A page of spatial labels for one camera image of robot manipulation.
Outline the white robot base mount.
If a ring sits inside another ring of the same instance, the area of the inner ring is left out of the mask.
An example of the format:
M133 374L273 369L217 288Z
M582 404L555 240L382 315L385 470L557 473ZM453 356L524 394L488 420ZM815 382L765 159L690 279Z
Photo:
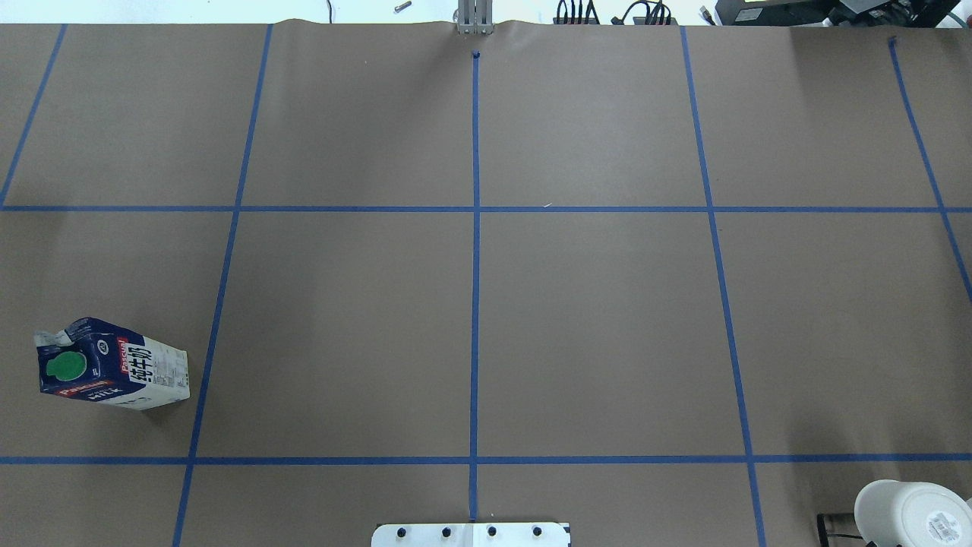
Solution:
M568 523L388 523L371 546L570 546Z

